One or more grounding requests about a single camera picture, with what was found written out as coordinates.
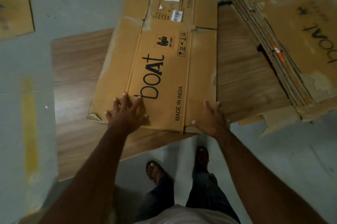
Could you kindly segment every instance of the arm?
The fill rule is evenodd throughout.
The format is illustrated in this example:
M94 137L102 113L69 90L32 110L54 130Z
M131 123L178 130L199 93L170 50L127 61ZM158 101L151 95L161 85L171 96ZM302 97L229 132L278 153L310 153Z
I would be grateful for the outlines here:
M108 129L74 180L39 222L40 224L102 223L112 208L112 194L119 159L126 137L147 118L134 114L142 99L127 108L127 94L122 104L114 101L114 115L106 112Z
M205 119L193 124L219 143L235 188L254 224L326 223L230 132L219 102L215 109L206 100L204 106Z

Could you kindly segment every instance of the gray floor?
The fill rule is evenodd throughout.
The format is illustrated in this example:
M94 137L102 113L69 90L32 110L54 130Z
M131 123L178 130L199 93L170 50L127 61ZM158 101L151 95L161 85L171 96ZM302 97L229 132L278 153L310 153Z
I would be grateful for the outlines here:
M18 220L39 208L57 176L53 74L50 40L114 27L121 0L31 0L35 33L0 41L0 216L1 223ZM24 173L21 126L21 79L34 81L39 139L39 175L30 185ZM314 124L296 123L260 138L262 121L239 127L234 133L283 181L303 196L329 223L337 223L336 112ZM122 161L116 184L122 205L119 219L130 223L133 212L153 188L145 163L155 158L175 177L175 200L184 205L191 188L194 149L205 143L210 151L209 170L216 175L242 223L250 223L231 182L217 144L211 138L190 138L180 143ZM69 183L57 184L45 205L50 205Z

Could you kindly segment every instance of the person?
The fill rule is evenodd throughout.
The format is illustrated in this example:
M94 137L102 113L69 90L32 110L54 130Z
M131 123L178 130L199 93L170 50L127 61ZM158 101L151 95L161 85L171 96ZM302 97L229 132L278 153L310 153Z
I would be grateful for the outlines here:
M128 95L116 98L113 115L107 111L108 128L73 181L41 219L40 224L103 223L109 216L118 162L127 136L147 119L136 111L142 98L127 106ZM296 192L269 171L233 134L222 117L220 103L214 109L204 101L205 116L193 122L219 144L236 191L254 224L326 223ZM156 187L140 207L141 223L235 224L240 220L208 173L207 149L196 152L193 186L186 207L174 205L173 181L155 161L146 165Z

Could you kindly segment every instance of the striped shirt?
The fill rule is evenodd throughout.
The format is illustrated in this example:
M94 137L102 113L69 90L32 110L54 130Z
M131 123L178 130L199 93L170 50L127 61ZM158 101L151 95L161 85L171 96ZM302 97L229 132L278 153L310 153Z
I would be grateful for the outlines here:
M188 208L174 205L158 216L137 224L238 224L228 215L208 209Z

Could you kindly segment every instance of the hand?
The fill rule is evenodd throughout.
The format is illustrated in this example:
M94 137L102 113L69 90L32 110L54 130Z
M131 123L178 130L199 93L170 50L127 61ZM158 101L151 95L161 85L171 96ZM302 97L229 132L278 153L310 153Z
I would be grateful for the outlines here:
M122 103L120 103L118 98L114 100L113 111L114 114L111 114L111 111L106 111L105 116L108 121L108 129L113 129L116 132L120 132L123 134L130 134L136 131L141 125L143 125L148 118L148 115L144 114L140 117L136 116L137 108L141 104L143 99L141 96L138 96L137 100L131 105L129 108L127 106L128 103L128 95L127 93L123 93Z
M230 133L229 120L224 121L220 103L217 102L214 109L210 106L208 100L204 100L206 116L203 120L194 120L192 124L203 133L215 138L216 140Z

